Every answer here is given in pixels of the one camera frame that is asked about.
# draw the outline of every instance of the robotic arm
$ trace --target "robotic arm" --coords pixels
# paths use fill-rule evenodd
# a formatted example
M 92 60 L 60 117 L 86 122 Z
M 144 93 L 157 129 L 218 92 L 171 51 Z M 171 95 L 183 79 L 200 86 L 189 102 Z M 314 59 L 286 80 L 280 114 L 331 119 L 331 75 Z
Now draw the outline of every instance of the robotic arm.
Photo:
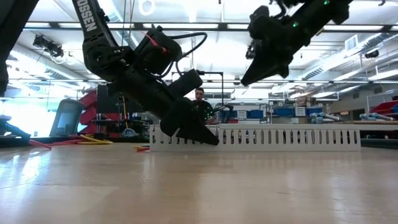
M 203 83 L 197 72 L 185 72 L 169 86 L 162 81 L 174 62 L 185 56 L 174 39 L 188 35 L 168 37 L 157 27 L 147 32 L 135 50 L 119 47 L 97 0 L 73 0 L 73 5 L 84 33 L 85 65 L 109 82 L 110 95 L 121 92 L 138 102 L 161 119 L 160 128 L 169 136 L 178 131 L 179 138 L 218 144 L 218 138 L 198 119 L 193 102 L 184 98 Z M 198 35 L 206 38 L 204 33 Z
M 273 75 L 286 78 L 293 55 L 310 44 L 329 21 L 341 24 L 349 18 L 349 4 L 353 0 L 271 0 L 276 1 L 281 13 L 270 17 L 267 6 L 260 6 L 250 15 L 249 33 L 255 40 L 254 58 L 241 83 L 249 85 Z M 303 3 L 292 16 L 286 7 Z M 252 52 L 246 54 L 251 58 Z

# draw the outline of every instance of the wooden floor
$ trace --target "wooden floor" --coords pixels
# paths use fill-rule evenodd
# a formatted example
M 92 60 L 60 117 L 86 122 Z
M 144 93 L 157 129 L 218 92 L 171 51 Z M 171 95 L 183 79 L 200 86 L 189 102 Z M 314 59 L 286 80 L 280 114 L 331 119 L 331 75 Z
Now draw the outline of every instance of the wooden floor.
M 0 223 L 398 223 L 398 151 L 0 151 Z

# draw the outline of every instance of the white cable tray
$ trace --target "white cable tray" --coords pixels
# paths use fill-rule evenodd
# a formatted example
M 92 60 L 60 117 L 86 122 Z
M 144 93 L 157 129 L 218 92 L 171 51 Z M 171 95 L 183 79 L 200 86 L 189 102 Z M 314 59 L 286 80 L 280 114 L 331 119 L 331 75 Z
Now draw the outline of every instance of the white cable tray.
M 395 130 L 366 124 L 221 124 L 208 128 L 220 143 L 211 146 L 150 128 L 152 152 L 360 151 L 360 130 Z

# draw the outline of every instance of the man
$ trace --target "man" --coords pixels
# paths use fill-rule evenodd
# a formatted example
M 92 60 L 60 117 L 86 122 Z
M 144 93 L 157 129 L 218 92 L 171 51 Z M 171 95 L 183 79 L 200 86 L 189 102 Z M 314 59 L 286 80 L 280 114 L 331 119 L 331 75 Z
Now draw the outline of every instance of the man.
M 213 107 L 209 104 L 209 102 L 203 100 L 203 96 L 205 95 L 205 91 L 203 88 L 197 88 L 195 90 L 195 98 L 193 101 L 195 106 L 199 111 L 199 118 L 203 123 L 207 123 L 210 118 L 213 116 Z

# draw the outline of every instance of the white wall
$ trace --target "white wall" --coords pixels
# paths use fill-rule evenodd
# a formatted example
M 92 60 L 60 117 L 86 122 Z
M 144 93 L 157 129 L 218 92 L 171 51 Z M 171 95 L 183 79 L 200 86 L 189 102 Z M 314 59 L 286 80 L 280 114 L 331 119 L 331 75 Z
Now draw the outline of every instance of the white wall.
M 365 109 L 365 113 L 368 112 L 368 101 L 367 96 L 374 95 L 373 89 L 379 87 L 380 85 L 373 85 L 368 90 L 361 90 L 359 91 L 359 98 L 353 99 L 353 93 L 355 91 L 349 92 L 345 94 L 340 101 L 333 102 L 330 105 L 331 113 L 337 113 L 342 111 L 349 111 L 349 110 L 358 110 L 358 109 Z M 387 90 L 396 90 L 398 89 L 398 85 L 383 85 L 383 91 Z M 383 102 L 383 96 L 371 97 L 369 100 L 370 107 L 376 106 Z M 391 96 L 386 96 L 386 101 L 391 101 Z

